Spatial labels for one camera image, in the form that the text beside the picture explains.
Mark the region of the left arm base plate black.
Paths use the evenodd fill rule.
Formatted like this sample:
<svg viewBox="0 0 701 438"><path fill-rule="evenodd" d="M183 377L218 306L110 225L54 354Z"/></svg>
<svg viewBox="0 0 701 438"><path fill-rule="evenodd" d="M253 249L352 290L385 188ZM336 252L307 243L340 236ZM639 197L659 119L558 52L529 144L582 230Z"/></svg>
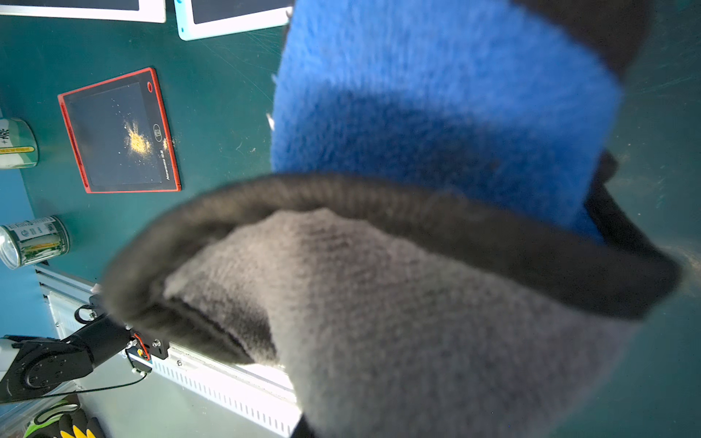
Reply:
<svg viewBox="0 0 701 438"><path fill-rule="evenodd" d="M93 295L88 304L77 308L73 317L82 327L69 337L70 342L87 350L93 368L120 352L148 365L154 358L168 358L169 341L116 321L104 308L100 295Z"/></svg>

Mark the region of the silver can lying down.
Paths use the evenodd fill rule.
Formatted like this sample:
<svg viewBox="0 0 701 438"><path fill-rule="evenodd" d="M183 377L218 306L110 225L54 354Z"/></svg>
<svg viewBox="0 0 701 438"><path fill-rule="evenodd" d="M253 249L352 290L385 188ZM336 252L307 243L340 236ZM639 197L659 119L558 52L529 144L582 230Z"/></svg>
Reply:
<svg viewBox="0 0 701 438"><path fill-rule="evenodd" d="M1 260L10 269L65 255L69 248L67 229L54 215L1 226Z"/></svg>

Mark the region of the aluminium mounting rail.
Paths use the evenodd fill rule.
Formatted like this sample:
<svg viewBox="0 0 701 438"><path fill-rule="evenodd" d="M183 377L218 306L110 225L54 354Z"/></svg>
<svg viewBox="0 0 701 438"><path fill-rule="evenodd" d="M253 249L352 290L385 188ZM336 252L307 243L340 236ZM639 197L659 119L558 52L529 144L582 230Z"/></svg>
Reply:
<svg viewBox="0 0 701 438"><path fill-rule="evenodd" d="M73 312L86 304L98 287L46 265L35 270L58 337L65 338L81 327ZM291 436L299 421L297 397L280 367L227 365L175 343L163 359L153 356L145 364L154 374L279 436Z"/></svg>

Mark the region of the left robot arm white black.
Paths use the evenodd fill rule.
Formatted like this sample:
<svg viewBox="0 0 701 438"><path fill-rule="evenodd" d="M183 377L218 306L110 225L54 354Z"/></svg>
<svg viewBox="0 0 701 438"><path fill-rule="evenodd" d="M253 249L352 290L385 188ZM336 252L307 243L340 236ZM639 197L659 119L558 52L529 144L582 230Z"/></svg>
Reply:
<svg viewBox="0 0 701 438"><path fill-rule="evenodd" d="M1 339L1 403L36 400L84 378L125 350L133 334L106 316L65 339L5 336Z"/></svg>

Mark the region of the grey blue wiping cloth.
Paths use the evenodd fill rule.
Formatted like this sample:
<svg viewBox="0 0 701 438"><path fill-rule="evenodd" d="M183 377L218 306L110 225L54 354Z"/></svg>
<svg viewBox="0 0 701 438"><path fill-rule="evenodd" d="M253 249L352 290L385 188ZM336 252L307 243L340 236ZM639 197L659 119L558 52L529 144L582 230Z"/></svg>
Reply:
<svg viewBox="0 0 701 438"><path fill-rule="evenodd" d="M282 366L297 437L544 437L680 281L606 189L649 1L299 1L272 173L154 220L107 309Z"/></svg>

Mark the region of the red framed drawing tablet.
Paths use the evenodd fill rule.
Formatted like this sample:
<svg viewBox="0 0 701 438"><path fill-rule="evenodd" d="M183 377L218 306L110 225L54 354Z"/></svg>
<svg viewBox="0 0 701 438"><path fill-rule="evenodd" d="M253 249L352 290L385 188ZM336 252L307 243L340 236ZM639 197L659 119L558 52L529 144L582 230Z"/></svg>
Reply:
<svg viewBox="0 0 701 438"><path fill-rule="evenodd" d="M182 190L155 69L62 93L58 103L87 193Z"/></svg>

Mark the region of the white framed drawing tablet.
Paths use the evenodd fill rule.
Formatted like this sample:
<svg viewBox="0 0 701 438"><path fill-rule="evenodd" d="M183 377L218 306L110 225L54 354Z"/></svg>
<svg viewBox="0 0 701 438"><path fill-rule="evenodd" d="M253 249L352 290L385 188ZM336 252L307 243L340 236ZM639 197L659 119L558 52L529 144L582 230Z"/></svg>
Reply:
<svg viewBox="0 0 701 438"><path fill-rule="evenodd" d="M164 23L164 0L1 0L2 16Z"/></svg>

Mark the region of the black yellow object on floor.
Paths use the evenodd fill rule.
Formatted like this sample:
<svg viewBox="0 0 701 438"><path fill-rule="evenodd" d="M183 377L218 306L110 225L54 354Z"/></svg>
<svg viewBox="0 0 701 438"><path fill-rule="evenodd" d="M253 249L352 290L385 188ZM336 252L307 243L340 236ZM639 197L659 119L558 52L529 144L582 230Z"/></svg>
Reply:
<svg viewBox="0 0 701 438"><path fill-rule="evenodd" d="M106 438L99 420L88 417L78 405L66 401L40 412L29 423L25 438Z"/></svg>

